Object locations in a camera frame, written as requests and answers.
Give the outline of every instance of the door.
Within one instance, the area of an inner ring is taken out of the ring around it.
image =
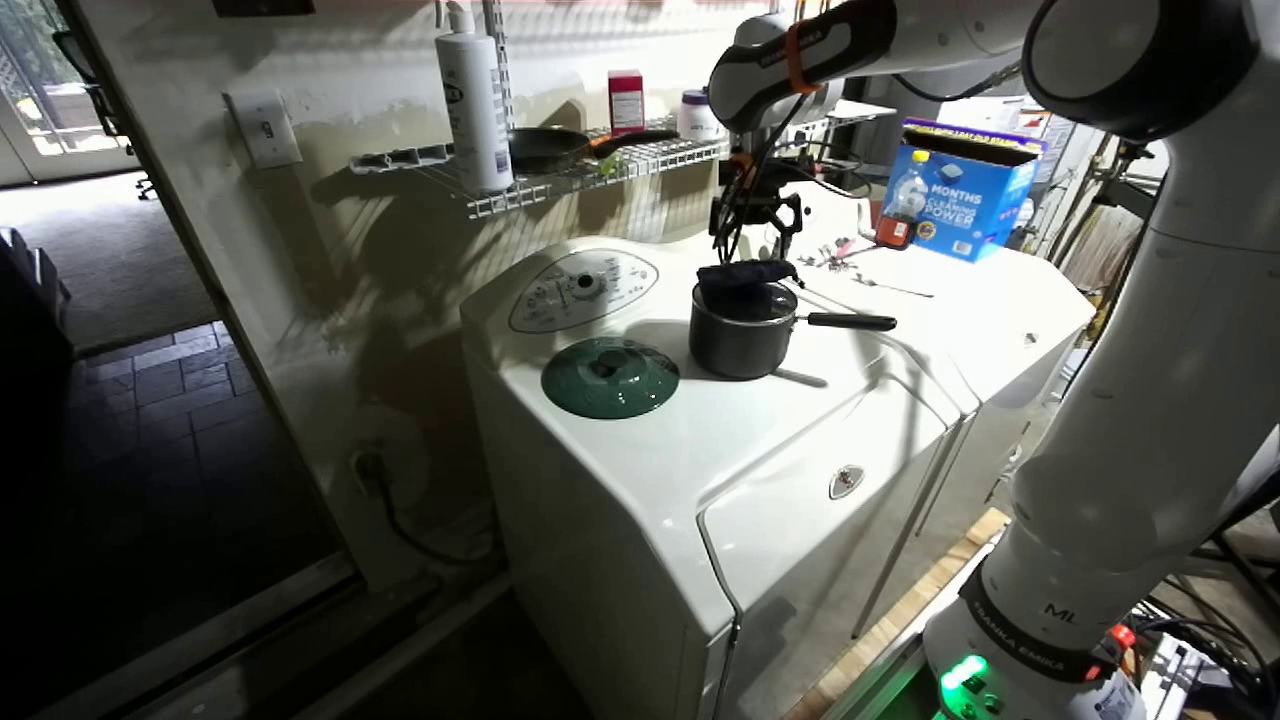
[[[0,183],[136,166],[101,119],[95,87],[52,41],[52,0],[0,0]]]

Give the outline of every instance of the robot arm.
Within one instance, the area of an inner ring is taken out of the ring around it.
[[[838,76],[890,76],[1015,59],[1042,0],[848,0],[771,41],[743,34],[719,54],[709,105],[731,133]]]
[[[1255,157],[1280,145],[1277,0],[848,0],[730,46],[709,99],[757,133],[811,80],[1014,52],[1047,111],[1167,135],[1171,171],[1109,336],[1015,473],[1015,524],[923,644],[933,666],[988,651],[1006,717],[1132,720],[1084,687],[1092,647],[1280,473],[1280,322],[1252,315],[1280,306],[1280,166]]]

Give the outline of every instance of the light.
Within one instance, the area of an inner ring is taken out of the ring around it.
[[[988,690],[992,658],[966,655],[939,675],[945,710],[955,720],[992,717],[995,690]]]

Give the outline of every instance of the spray bottle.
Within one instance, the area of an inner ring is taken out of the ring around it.
[[[447,5],[447,34],[436,34],[452,158],[464,190],[513,189],[513,145],[498,41],[472,27],[468,6]]]

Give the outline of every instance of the white appliance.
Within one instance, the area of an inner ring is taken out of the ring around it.
[[[933,298],[848,272],[799,292],[900,332],[799,322],[786,377],[737,383],[684,349],[701,263],[709,240],[572,240],[464,303],[518,593],[601,720],[786,717],[984,513],[1088,319],[1042,259],[904,251],[870,272]],[[637,419],[557,408],[539,369],[588,336],[673,354],[676,396]]]

